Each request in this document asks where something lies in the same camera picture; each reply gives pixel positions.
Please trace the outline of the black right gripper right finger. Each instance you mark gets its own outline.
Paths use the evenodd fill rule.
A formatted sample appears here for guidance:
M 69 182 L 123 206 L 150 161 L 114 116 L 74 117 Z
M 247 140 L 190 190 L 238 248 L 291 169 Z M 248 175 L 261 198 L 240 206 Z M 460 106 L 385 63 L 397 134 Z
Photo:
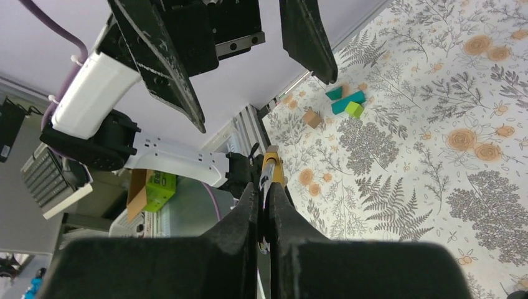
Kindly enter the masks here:
M 290 203 L 266 194 L 273 298 L 469 298 L 451 254 L 426 242 L 331 240 Z

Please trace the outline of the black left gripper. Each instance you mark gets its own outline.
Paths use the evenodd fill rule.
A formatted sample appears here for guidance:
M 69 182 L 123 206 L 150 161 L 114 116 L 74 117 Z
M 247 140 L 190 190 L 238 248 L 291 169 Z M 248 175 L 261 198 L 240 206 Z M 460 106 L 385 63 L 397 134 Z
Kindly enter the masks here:
M 338 67 L 317 0 L 280 0 L 283 49 L 325 84 Z M 189 77 L 265 43 L 258 1 L 108 1 L 149 94 L 205 133 Z

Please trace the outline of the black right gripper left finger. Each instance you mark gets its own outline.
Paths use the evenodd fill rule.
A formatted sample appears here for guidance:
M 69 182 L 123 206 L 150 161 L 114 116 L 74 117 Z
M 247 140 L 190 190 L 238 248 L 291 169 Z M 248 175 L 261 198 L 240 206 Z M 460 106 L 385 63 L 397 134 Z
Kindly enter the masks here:
M 53 260 L 38 298 L 256 298 L 258 194 L 201 235 L 87 238 Z

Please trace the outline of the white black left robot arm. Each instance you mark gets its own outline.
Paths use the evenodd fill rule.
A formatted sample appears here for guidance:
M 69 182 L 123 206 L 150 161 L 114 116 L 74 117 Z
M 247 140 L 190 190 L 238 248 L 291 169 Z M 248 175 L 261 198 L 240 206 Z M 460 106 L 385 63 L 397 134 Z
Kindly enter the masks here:
M 93 169 L 152 169 L 240 197 L 257 184 L 264 157 L 200 152 L 143 132 L 116 104 L 136 83 L 205 133 L 191 78 L 264 43 L 258 1 L 110 1 L 92 53 L 44 118 L 41 141 Z

